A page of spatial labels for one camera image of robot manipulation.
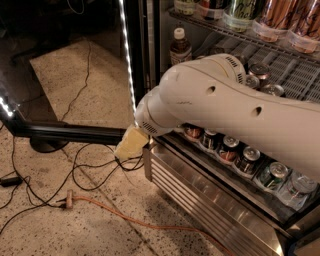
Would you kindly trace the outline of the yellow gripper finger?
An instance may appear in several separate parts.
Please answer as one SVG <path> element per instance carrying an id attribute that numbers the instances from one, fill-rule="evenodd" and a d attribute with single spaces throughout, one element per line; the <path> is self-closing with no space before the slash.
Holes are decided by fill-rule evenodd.
<path id="1" fill-rule="evenodd" d="M 127 128 L 121 142 L 116 146 L 114 155 L 119 160 L 136 157 L 148 141 L 149 136 L 142 129 L 131 125 Z"/>

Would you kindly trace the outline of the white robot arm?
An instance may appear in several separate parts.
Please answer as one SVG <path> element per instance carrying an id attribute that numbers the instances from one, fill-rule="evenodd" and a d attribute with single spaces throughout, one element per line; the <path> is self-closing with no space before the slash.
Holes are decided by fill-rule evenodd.
<path id="1" fill-rule="evenodd" d="M 174 65 L 140 101 L 136 124 L 115 156 L 131 158 L 149 136 L 188 123 L 236 138 L 320 182 L 320 105 L 262 93 L 245 80 L 242 63 L 229 54 Z"/>

